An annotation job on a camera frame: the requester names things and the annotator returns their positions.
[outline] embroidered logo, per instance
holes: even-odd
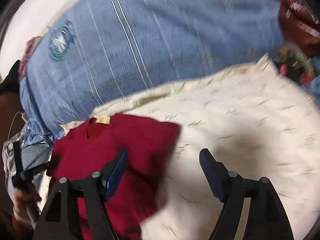
[[[74,43],[75,30],[70,21],[52,31],[49,39],[49,56],[53,61],[62,61],[69,50],[70,43]]]

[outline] blue gripper pad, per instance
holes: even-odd
[[[213,195],[224,203],[227,198],[228,170],[213,158],[208,149],[200,151],[199,162]]]
[[[129,162],[128,151],[126,149],[123,149],[123,152],[119,158],[119,161],[117,162],[109,179],[107,180],[107,185],[106,185],[107,200],[112,198],[116,194],[121,178],[124,174],[125,169],[128,166],[128,162]]]

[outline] brown fabric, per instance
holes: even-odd
[[[19,240],[31,240],[33,236],[33,230],[28,229],[24,224],[12,217],[12,226],[16,230],[16,235]]]
[[[5,240],[16,240],[17,232],[12,226],[12,216],[0,208],[0,237]]]
[[[279,22],[285,40],[308,56],[320,56],[320,25],[300,0],[280,0]]]
[[[14,115],[18,112],[23,112],[21,107],[20,98],[18,93],[4,93],[0,95],[0,145],[1,152],[3,143],[8,139],[8,133],[10,125],[12,123]],[[17,114],[11,128],[10,136],[17,134],[23,128],[24,121],[21,119],[20,114]],[[12,202],[7,194],[4,179],[4,169],[2,157],[0,164],[0,206],[12,214]]]

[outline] white cable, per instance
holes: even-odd
[[[20,112],[20,111],[19,111],[19,112],[17,112],[17,113],[14,115],[13,120],[12,120],[12,123],[11,123],[11,125],[10,125],[10,129],[9,129],[9,134],[8,134],[8,139],[7,139],[7,141],[9,141],[11,128],[12,128],[12,125],[13,125],[14,119],[16,118],[16,116],[17,116],[17,114],[18,114],[18,113],[20,113],[20,114],[21,114],[21,116],[23,115],[23,113],[22,113],[22,112]]]

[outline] tag on cloth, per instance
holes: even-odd
[[[110,116],[101,116],[96,119],[96,123],[110,124]]]

